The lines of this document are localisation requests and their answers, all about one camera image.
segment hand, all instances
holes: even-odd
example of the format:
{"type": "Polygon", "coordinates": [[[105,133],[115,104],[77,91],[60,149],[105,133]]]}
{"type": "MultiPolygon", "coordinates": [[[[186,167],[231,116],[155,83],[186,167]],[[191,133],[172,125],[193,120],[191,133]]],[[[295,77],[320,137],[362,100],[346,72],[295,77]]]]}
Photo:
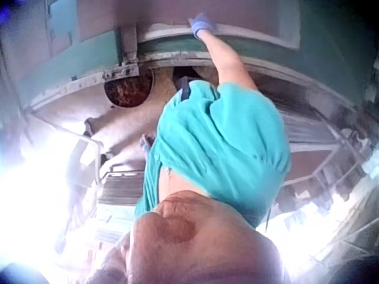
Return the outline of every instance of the hand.
{"type": "Polygon", "coordinates": [[[208,17],[204,13],[201,13],[189,22],[191,23],[191,28],[194,32],[195,38],[198,38],[197,33],[201,30],[207,30],[211,33],[214,33],[214,24],[208,19],[208,17]]]}

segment teal painted wall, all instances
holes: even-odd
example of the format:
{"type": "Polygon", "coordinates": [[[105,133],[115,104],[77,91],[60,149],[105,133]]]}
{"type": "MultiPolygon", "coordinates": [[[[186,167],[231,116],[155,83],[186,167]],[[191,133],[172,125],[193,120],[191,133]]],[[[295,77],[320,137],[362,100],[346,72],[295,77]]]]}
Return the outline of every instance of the teal painted wall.
{"type": "Polygon", "coordinates": [[[52,59],[40,63],[25,79],[16,82],[23,105],[60,82],[118,64],[117,33],[110,31],[74,44],[52,59]]]}
{"type": "MultiPolygon", "coordinates": [[[[300,0],[299,50],[236,37],[222,37],[241,55],[292,68],[339,92],[354,104],[363,100],[376,56],[373,31],[340,1],[300,0]]],[[[163,38],[139,45],[139,54],[206,51],[192,36],[163,38]]]]}

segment teal shirt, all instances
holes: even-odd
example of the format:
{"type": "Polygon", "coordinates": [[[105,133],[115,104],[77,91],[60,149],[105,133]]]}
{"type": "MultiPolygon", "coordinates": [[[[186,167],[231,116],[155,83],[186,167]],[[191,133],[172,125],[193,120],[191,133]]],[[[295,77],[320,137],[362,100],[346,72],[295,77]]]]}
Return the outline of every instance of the teal shirt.
{"type": "Polygon", "coordinates": [[[291,167],[280,113],[260,92],[235,83],[217,89],[201,80],[189,85],[189,98],[181,101],[180,90],[159,119],[136,217],[158,204],[163,165],[232,206],[255,228],[291,167]]]}

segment black strap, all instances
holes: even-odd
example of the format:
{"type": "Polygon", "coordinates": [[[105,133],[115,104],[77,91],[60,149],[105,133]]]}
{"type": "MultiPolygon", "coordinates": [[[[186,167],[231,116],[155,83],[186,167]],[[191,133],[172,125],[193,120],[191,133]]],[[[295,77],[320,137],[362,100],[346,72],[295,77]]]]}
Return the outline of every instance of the black strap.
{"type": "Polygon", "coordinates": [[[187,76],[184,76],[183,78],[180,79],[180,85],[182,88],[182,95],[181,95],[181,102],[182,102],[186,99],[189,99],[190,94],[191,94],[191,89],[189,87],[190,82],[187,76]]]}

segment circular opening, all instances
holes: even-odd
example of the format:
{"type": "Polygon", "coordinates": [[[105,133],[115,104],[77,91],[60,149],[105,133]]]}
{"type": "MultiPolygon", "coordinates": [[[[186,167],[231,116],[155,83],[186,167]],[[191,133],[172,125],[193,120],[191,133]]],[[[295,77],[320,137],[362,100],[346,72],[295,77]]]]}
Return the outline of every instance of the circular opening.
{"type": "Polygon", "coordinates": [[[149,69],[140,76],[107,82],[104,89],[112,104],[122,108],[132,108],[146,100],[152,85],[153,72],[149,69]]]}

